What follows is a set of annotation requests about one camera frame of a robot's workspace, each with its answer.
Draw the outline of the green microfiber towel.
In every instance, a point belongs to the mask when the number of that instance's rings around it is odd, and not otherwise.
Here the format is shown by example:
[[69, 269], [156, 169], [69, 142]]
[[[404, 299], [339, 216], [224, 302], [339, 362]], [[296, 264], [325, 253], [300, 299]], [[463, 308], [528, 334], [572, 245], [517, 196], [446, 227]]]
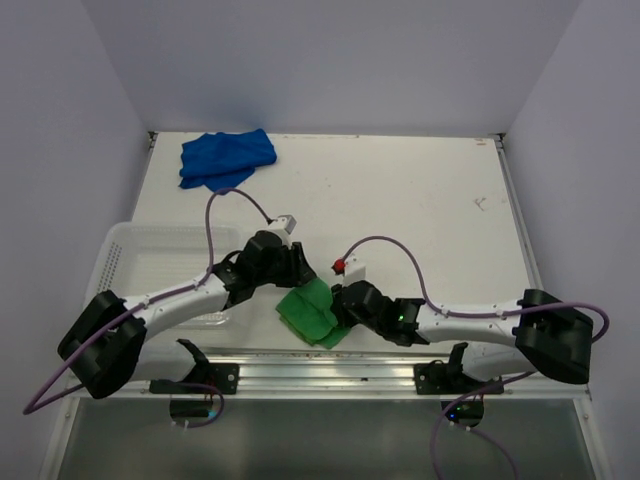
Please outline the green microfiber towel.
[[329, 285], [320, 278], [293, 288], [275, 309], [289, 330], [310, 346], [327, 350], [336, 347], [351, 331], [340, 326], [331, 311], [332, 293]]

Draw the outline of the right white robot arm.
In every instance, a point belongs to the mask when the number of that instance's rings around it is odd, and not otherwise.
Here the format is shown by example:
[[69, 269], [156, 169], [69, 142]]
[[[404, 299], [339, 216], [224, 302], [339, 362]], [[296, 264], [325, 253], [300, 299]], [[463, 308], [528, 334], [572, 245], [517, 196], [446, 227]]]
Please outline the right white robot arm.
[[453, 341], [445, 379], [454, 391], [520, 372], [572, 385], [589, 381], [593, 320], [542, 290], [527, 289], [521, 299], [488, 313], [392, 299], [366, 280], [336, 284], [331, 294], [341, 327], [363, 325], [401, 347]]

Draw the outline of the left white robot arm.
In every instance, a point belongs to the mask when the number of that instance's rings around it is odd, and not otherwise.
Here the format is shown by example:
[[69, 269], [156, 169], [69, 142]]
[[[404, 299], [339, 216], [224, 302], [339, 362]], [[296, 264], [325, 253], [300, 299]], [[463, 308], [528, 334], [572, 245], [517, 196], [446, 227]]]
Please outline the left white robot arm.
[[152, 338], [195, 317], [235, 307], [264, 285], [294, 288], [315, 278], [301, 243], [288, 244], [261, 230], [242, 250], [171, 289], [129, 298], [111, 290], [97, 294], [57, 352], [95, 399], [142, 380], [197, 392], [214, 381], [204, 353], [187, 339], [160, 348], [151, 344]]

